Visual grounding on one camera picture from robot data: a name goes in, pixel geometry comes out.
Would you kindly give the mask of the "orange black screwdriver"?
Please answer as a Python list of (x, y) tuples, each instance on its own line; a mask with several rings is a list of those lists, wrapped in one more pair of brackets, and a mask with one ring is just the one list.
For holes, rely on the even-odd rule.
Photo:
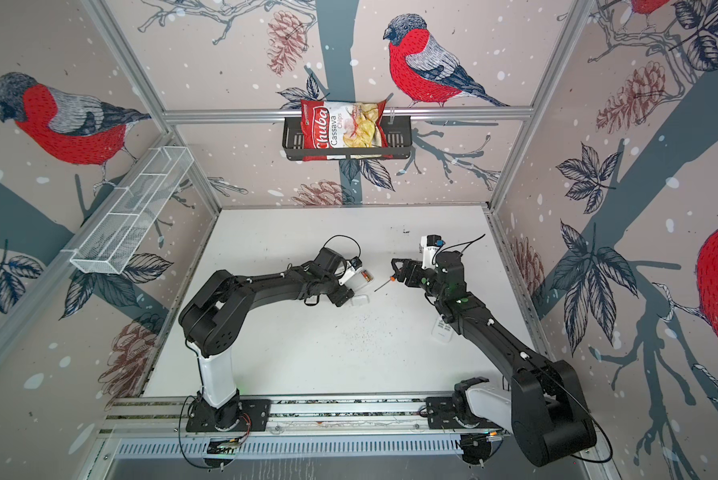
[(394, 282), (394, 281), (396, 281), (396, 278), (395, 278), (395, 277), (390, 277), (387, 281), (385, 281), (383, 284), (381, 284), (379, 287), (377, 287), (377, 288), (374, 290), (374, 292), (380, 291), (380, 290), (381, 290), (382, 288), (384, 288), (386, 285), (388, 285), (389, 283)]

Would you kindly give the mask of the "white remote control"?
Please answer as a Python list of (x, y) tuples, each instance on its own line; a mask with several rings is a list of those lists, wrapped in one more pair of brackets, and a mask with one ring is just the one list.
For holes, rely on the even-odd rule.
[[(362, 273), (367, 271), (373, 277), (371, 282), (366, 281)], [(352, 306), (358, 307), (367, 305), (370, 303), (371, 286), (374, 282), (374, 275), (367, 269), (363, 268), (363, 272), (360, 275), (356, 275), (346, 286), (351, 288), (355, 292), (355, 296), (350, 300)]]

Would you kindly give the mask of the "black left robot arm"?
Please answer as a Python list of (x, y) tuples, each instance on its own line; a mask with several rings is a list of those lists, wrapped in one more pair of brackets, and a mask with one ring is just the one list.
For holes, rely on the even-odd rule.
[(241, 276), (218, 270), (211, 275), (179, 315), (185, 344), (197, 356), (198, 406), (210, 414), (211, 428), (229, 431), (242, 417), (232, 346), (249, 312), (284, 301), (316, 306), (323, 296), (341, 307), (354, 297), (348, 282), (362, 266), (360, 257), (348, 259), (324, 246), (315, 259), (280, 273)]

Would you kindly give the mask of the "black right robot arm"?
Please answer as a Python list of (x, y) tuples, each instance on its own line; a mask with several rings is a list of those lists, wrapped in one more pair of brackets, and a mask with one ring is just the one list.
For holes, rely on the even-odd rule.
[(444, 322), (478, 347), (508, 381), (506, 429), (533, 465), (542, 467), (596, 445), (595, 422), (575, 369), (535, 352), (496, 319), (468, 290), (461, 252), (437, 254), (432, 267), (401, 258), (391, 265), (397, 281), (421, 288)]

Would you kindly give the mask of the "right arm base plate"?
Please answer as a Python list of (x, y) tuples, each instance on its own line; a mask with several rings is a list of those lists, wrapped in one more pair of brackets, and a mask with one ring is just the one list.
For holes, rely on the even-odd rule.
[(477, 417), (464, 400), (455, 400), (452, 396), (427, 397), (423, 413), (432, 430), (503, 430), (495, 422)]

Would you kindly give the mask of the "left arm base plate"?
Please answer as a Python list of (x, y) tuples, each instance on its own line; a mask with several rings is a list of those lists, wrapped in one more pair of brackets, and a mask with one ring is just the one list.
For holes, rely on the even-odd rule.
[(188, 409), (189, 433), (263, 432), (266, 430), (272, 402), (269, 399), (232, 399), (221, 408), (212, 407), (204, 398), (194, 400)]

